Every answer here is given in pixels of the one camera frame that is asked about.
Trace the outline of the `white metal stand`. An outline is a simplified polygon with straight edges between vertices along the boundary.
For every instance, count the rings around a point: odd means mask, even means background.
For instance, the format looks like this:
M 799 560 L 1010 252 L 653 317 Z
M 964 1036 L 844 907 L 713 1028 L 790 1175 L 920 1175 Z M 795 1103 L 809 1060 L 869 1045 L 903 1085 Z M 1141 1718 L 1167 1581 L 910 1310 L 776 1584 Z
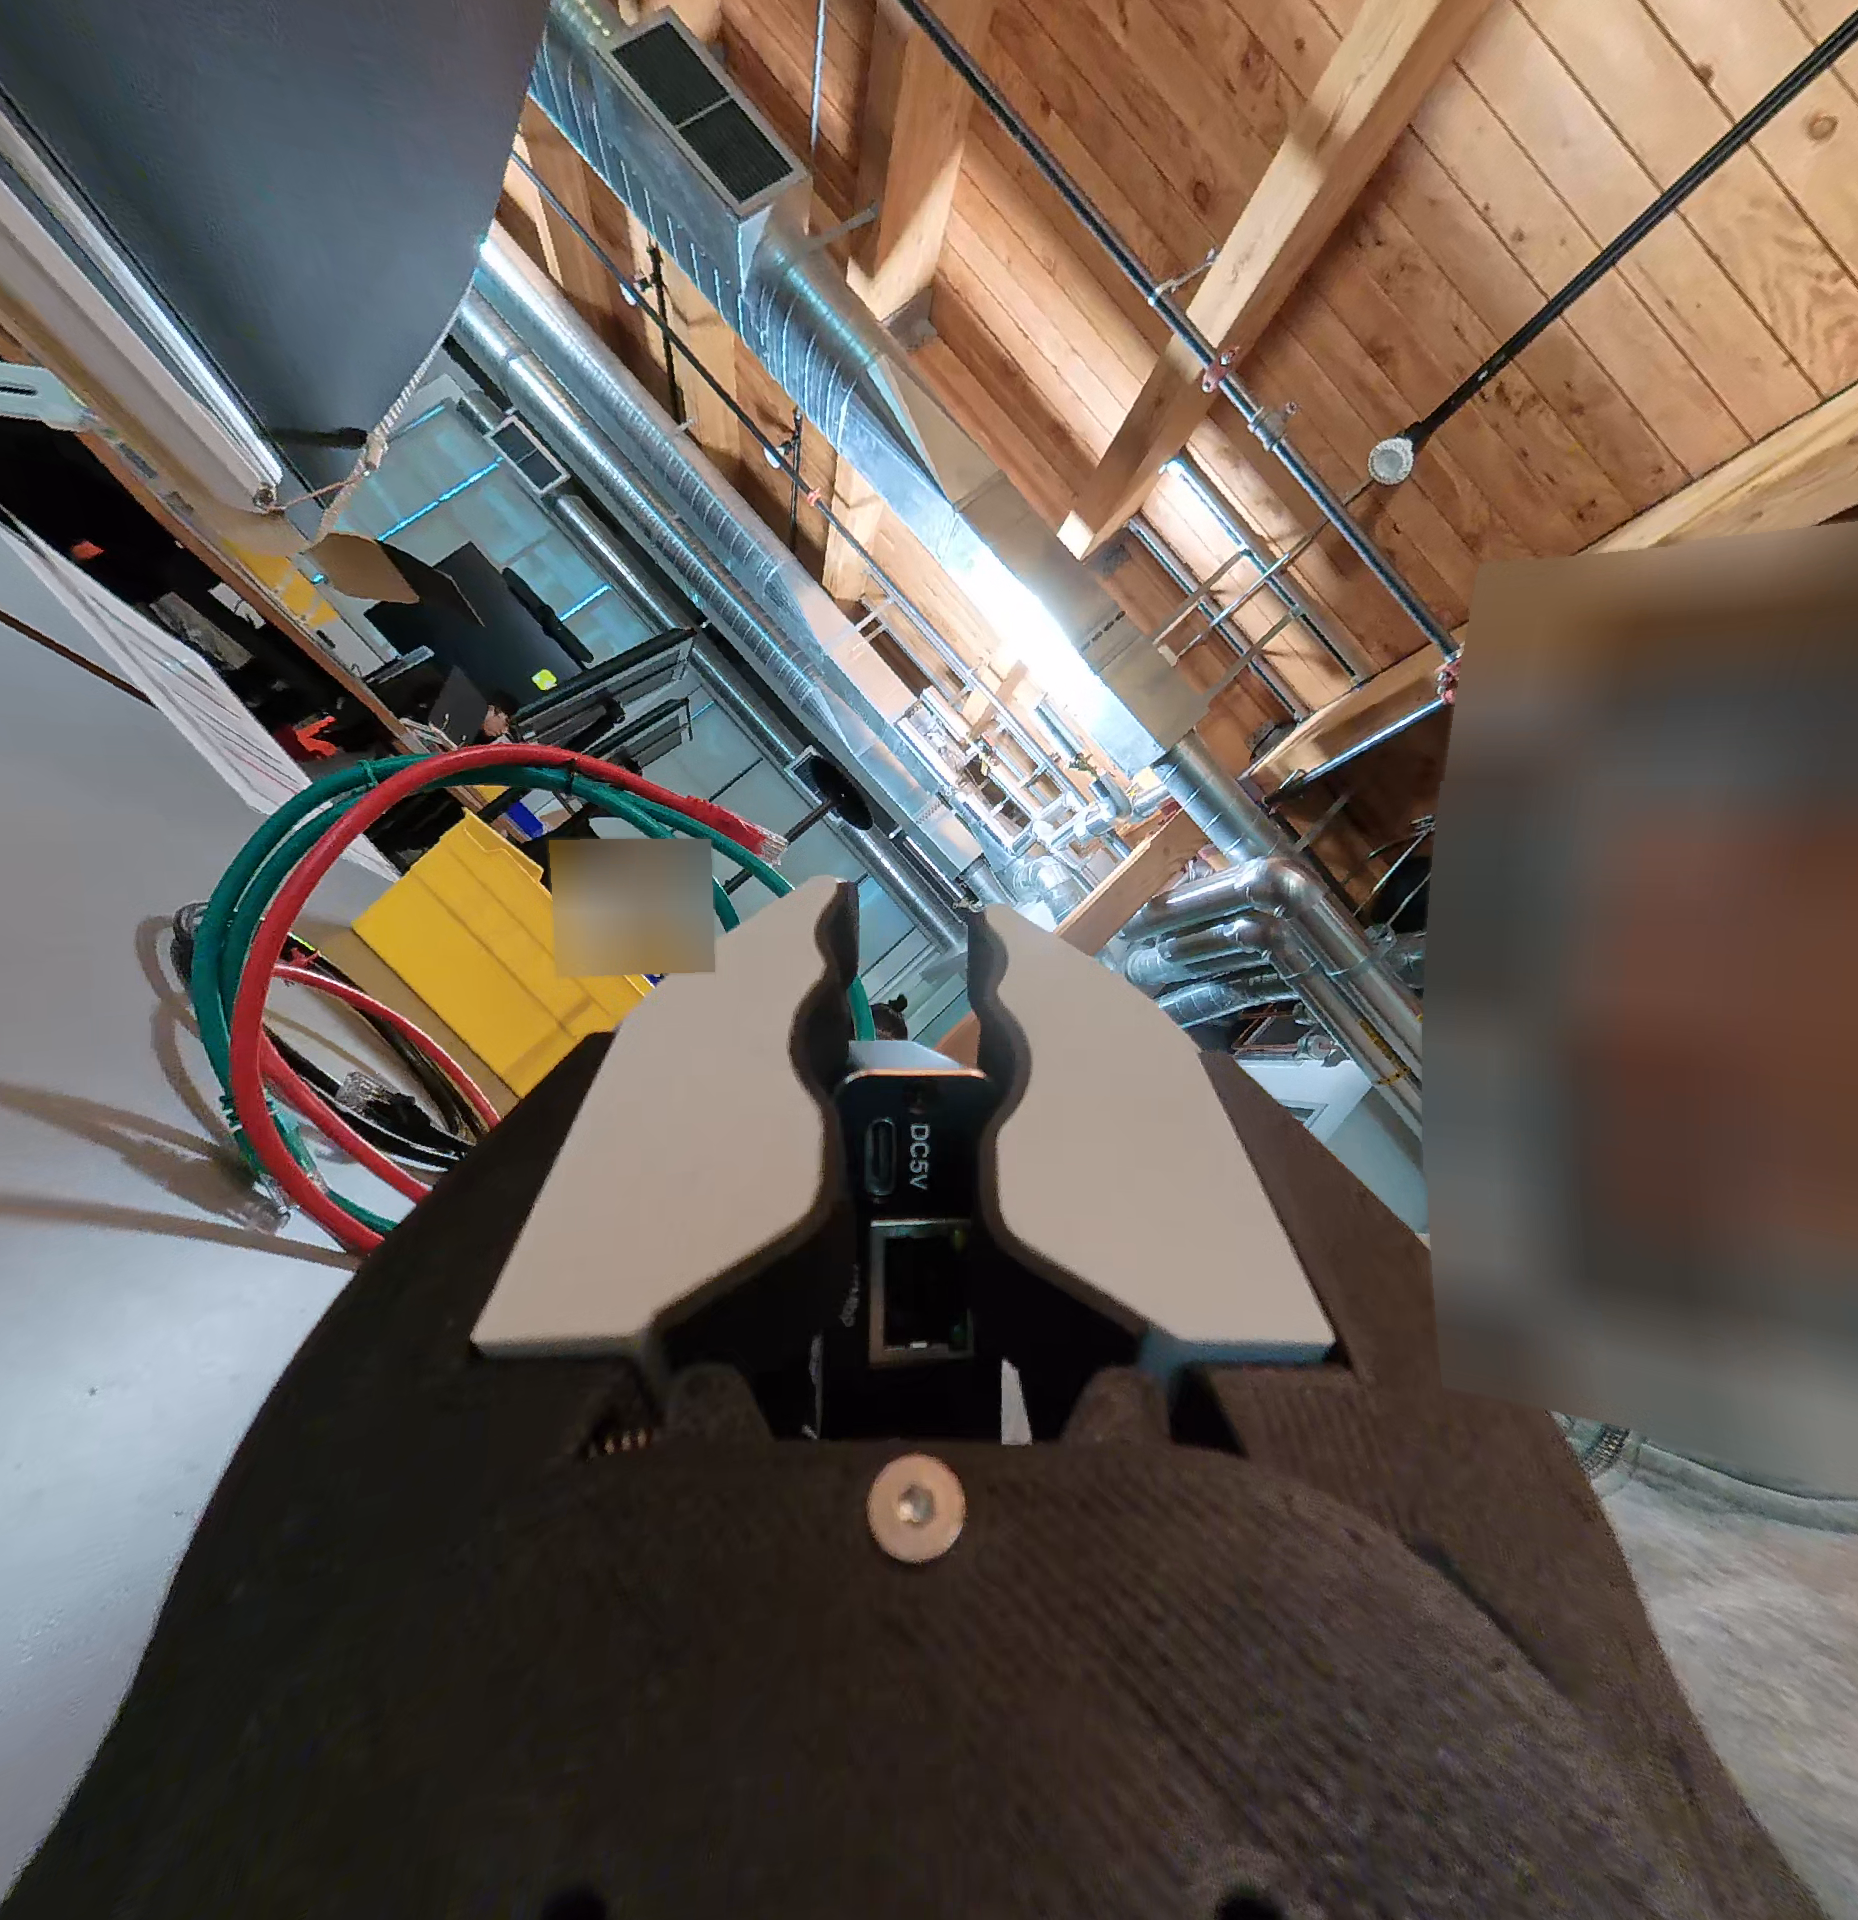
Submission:
M 291 468 L 0 88 L 0 335 L 181 499 L 273 511 Z

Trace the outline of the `small yellow bin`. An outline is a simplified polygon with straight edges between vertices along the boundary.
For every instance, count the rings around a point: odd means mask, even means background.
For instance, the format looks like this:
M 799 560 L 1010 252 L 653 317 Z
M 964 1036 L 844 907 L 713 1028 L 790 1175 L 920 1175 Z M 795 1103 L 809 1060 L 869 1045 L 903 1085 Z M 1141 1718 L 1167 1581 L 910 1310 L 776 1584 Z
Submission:
M 267 558 L 267 549 L 235 549 L 235 558 L 306 634 L 338 624 L 338 608 L 295 571 L 295 558 Z

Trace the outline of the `white paper sheet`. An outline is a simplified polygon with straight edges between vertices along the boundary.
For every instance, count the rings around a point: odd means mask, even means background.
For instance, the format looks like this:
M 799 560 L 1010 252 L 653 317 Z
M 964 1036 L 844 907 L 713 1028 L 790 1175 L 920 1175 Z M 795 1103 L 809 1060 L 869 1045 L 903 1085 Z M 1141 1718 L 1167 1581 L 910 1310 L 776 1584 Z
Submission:
M 209 889 L 306 772 L 162 619 L 0 522 L 0 832 Z

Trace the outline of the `cardboard box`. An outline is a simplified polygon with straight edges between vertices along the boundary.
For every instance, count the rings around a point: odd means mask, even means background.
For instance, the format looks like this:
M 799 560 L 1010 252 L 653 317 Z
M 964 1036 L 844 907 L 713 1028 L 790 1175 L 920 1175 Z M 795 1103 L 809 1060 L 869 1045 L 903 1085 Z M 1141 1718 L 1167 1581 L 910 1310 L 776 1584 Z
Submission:
M 318 571 L 318 591 L 333 591 L 333 598 L 393 599 L 393 608 L 422 599 L 375 539 L 327 533 L 306 541 L 306 560 Z

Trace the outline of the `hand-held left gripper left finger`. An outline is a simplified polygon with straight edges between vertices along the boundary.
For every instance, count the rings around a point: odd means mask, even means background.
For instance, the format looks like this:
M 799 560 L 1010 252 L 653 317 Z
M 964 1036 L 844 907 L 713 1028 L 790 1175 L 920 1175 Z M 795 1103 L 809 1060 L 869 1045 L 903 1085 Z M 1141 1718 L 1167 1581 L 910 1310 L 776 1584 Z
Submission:
M 660 979 L 609 1055 L 477 1316 L 477 1391 L 546 1437 L 660 1406 L 721 1365 L 776 1433 L 815 1430 L 852 1288 L 844 1070 L 856 889 L 809 877 Z

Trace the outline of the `cluster of silver duct pipes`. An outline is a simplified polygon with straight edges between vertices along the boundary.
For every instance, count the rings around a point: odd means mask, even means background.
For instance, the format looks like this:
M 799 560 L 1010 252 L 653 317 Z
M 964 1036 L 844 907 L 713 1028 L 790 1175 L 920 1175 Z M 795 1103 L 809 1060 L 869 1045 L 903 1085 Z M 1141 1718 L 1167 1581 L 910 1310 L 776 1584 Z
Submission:
M 590 186 L 609 186 L 660 237 L 903 533 L 980 608 L 1010 612 L 1010 640 L 1038 640 L 1038 687 L 1079 711 L 1079 732 L 1119 772 L 1160 772 L 1220 848 L 1257 864 L 1239 916 L 1284 927 L 1272 952 L 1298 996 L 1371 1070 L 1405 1124 L 1420 1124 L 1419 991 L 1314 877 L 1298 839 L 1200 742 L 1200 693 L 1038 522 L 844 287 L 809 231 L 809 171 L 732 88 L 721 62 L 680 14 L 626 35 L 595 9 L 554 9 L 528 93 L 554 114 L 558 151 L 577 151 Z M 456 335 L 558 452 L 577 452 L 581 489 L 640 522 L 680 591 L 732 624 L 737 652 L 864 771 L 878 798 L 910 821 L 920 855 L 950 886 L 1004 896 L 1010 848 L 964 798 L 957 771 L 895 723 L 910 700 L 844 658 L 852 624 L 818 584 L 505 237 L 480 252 Z

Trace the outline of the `wooden ceiling beam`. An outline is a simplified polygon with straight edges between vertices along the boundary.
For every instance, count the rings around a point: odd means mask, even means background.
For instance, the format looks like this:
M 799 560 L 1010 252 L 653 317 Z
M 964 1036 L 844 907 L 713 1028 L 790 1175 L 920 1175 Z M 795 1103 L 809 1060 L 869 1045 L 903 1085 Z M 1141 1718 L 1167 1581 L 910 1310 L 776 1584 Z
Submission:
M 1079 952 L 1103 952 L 1178 869 L 1209 846 L 1189 810 L 1175 810 L 1141 848 L 1116 864 L 1062 924 L 1060 941 Z

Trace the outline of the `black panel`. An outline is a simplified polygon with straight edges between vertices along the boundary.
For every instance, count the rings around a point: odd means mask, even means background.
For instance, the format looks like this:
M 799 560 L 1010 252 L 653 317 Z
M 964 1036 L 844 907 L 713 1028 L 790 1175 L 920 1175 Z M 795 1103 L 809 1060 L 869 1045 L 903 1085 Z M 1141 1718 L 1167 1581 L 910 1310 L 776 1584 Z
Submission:
M 0 108 L 254 427 L 375 427 L 492 227 L 546 0 L 0 0 Z

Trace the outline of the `yellow plastic bin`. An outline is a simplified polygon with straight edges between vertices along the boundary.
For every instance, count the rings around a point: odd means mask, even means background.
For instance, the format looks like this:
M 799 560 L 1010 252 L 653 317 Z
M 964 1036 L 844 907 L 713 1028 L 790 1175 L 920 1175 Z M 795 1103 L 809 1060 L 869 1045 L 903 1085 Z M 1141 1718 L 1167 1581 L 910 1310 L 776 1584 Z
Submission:
M 511 1085 L 534 1092 L 581 1036 L 613 1028 L 653 979 L 564 979 L 540 864 L 480 824 L 451 824 L 355 934 Z

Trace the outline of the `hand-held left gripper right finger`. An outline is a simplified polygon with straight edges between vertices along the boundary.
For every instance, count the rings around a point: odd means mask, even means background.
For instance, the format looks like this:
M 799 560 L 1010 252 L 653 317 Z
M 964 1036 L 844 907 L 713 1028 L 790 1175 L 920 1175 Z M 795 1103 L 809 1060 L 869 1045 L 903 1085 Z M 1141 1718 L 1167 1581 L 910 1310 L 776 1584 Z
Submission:
M 1330 1391 L 1326 1138 L 1019 907 L 980 907 L 970 962 L 980 1060 L 1004 1074 L 980 1165 L 1004 1256 L 1116 1322 L 1167 1403 Z

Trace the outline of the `black network splitter box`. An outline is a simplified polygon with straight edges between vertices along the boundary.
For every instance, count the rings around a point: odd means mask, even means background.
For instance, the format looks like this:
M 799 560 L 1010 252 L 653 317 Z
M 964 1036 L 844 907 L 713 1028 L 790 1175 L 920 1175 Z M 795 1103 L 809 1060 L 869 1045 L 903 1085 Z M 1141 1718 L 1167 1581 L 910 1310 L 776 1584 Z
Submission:
M 818 1437 L 1000 1437 L 1004 1349 L 989 1322 L 980 1133 L 1000 1092 L 931 1045 L 852 1045 L 830 1085 L 852 1278 L 815 1335 Z

